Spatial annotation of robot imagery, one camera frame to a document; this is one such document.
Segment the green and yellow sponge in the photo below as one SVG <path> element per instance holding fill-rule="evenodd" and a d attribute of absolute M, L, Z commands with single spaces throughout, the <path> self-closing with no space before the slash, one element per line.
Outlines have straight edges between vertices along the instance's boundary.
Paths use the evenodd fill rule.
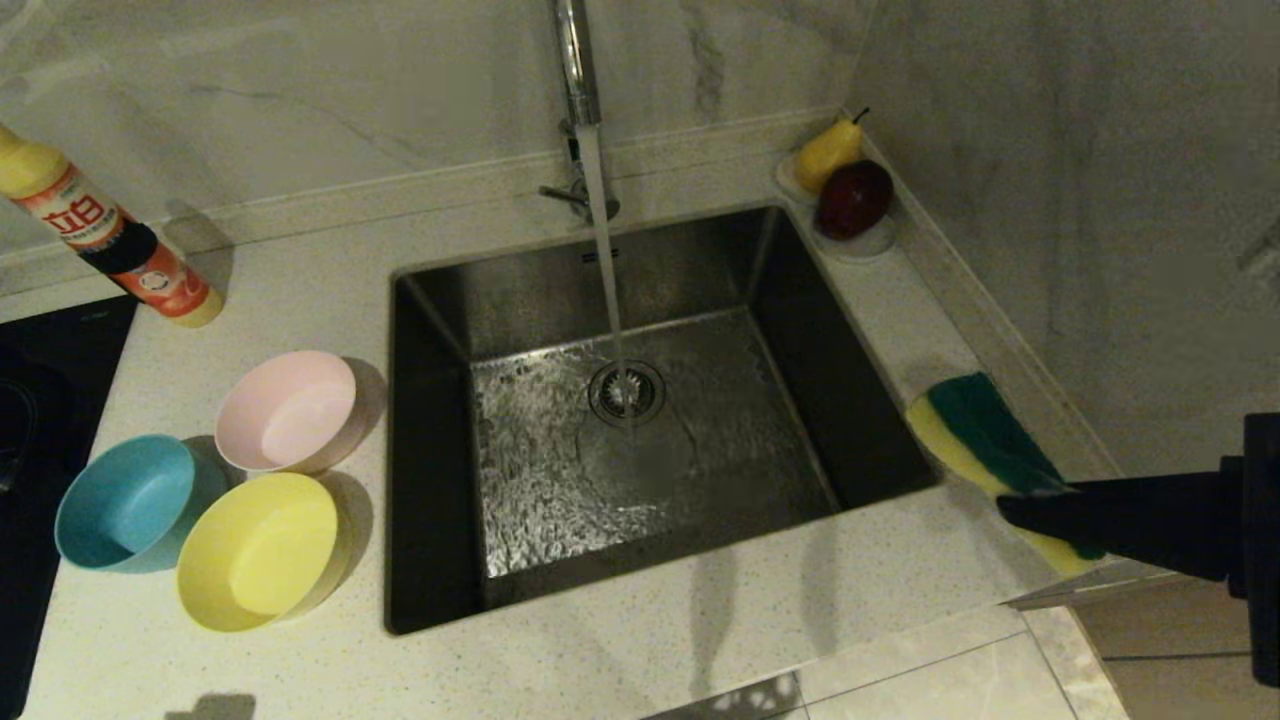
<path fill-rule="evenodd" d="M 1073 492 L 983 372 L 932 386 L 908 405 L 905 420 L 947 471 L 993 503 Z"/>

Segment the chrome faucet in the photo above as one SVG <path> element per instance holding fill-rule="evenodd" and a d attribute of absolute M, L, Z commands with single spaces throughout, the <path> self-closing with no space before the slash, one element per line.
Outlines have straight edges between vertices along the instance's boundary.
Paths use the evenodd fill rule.
<path fill-rule="evenodd" d="M 566 118 L 559 122 L 559 136 L 572 179 L 564 188 L 541 186 L 538 192 L 570 205 L 582 219 L 595 219 L 590 209 L 590 190 L 581 152 L 581 132 L 598 128 L 602 120 L 593 47 L 585 0 L 548 0 L 556 35 L 556 54 L 561 68 L 561 88 Z"/>

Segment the blue plastic bowl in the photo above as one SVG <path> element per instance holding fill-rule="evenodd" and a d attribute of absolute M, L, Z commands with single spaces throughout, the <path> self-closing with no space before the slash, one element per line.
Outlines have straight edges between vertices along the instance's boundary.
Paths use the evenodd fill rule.
<path fill-rule="evenodd" d="M 137 436 L 100 454 L 70 483 L 55 546 L 63 561 L 88 571 L 166 571 L 229 488 L 225 473 L 180 439 Z"/>

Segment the orange dish soap bottle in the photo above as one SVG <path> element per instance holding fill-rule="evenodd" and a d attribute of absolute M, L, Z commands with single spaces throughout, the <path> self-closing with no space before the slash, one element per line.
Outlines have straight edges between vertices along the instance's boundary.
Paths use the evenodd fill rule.
<path fill-rule="evenodd" d="M 200 328 L 223 310 L 223 297 L 212 284 L 60 150 L 22 138 L 4 124 L 0 195 L 79 260 L 168 320 Z"/>

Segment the stainless steel sink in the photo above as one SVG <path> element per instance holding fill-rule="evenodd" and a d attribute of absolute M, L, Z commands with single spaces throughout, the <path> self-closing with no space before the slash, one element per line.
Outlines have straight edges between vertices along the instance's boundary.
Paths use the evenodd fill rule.
<path fill-rule="evenodd" d="M 932 487 L 790 214 L 750 208 L 393 279 L 384 625 L 394 635 Z M 608 363 L 666 407 L 609 427 Z"/>

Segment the round metal sink drain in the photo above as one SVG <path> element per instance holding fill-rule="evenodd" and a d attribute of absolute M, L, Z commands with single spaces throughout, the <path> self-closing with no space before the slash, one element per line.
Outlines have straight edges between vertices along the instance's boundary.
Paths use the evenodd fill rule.
<path fill-rule="evenodd" d="M 655 420 L 666 407 L 667 386 L 649 363 L 608 363 L 591 377 L 588 406 L 609 427 L 632 428 Z"/>

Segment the small white dish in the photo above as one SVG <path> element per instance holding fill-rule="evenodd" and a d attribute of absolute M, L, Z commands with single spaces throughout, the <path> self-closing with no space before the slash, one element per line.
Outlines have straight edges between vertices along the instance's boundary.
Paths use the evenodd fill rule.
<path fill-rule="evenodd" d="M 892 247 L 896 224 L 891 217 L 891 210 L 893 209 L 896 192 L 888 214 L 869 231 L 854 240 L 832 240 L 823 236 L 817 229 L 814 222 L 820 193 L 809 193 L 797 186 L 794 179 L 794 160 L 795 155 L 787 155 L 778 163 L 774 169 L 774 182 L 788 200 L 796 202 L 803 209 L 803 217 L 805 217 L 806 224 L 814 232 L 824 252 L 840 259 L 842 263 L 869 263 Z"/>

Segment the dark red apple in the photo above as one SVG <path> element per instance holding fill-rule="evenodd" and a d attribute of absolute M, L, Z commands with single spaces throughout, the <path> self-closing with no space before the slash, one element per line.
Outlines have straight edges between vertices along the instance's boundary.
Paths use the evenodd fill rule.
<path fill-rule="evenodd" d="M 888 214 L 893 196 L 893 179 L 881 164 L 847 164 L 836 169 L 820 191 L 815 227 L 828 238 L 854 240 Z"/>

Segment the yellow pear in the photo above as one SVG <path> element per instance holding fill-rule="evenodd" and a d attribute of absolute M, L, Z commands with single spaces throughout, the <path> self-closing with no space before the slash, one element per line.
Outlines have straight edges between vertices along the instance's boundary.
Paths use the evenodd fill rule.
<path fill-rule="evenodd" d="M 831 127 L 799 150 L 794 160 L 794 179 L 801 190 L 818 195 L 838 168 L 861 158 L 865 138 L 861 120 L 869 113 L 870 108 L 851 115 L 842 111 Z"/>

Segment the pink plastic bowl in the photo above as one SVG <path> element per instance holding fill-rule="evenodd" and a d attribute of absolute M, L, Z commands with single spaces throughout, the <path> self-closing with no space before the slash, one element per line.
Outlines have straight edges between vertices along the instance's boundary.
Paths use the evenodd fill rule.
<path fill-rule="evenodd" d="M 323 471 L 360 442 L 357 377 L 340 356 L 302 350 L 247 372 L 221 401 L 215 446 L 250 473 Z"/>

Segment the yellow plastic bowl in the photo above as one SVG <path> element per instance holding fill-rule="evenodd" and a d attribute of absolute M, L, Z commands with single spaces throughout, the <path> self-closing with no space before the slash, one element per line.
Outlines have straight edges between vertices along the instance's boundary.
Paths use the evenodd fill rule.
<path fill-rule="evenodd" d="M 198 626 L 251 632 L 319 606 L 343 580 L 351 555 L 349 520 L 320 480 L 264 474 L 197 520 L 175 566 L 177 593 Z"/>

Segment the black induction cooktop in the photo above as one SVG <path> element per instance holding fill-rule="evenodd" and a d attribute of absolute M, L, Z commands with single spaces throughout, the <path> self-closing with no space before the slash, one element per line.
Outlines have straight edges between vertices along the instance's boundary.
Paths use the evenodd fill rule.
<path fill-rule="evenodd" d="M 84 468 L 138 302 L 0 322 L 0 720 L 18 720 L 60 564 L 58 506 Z"/>

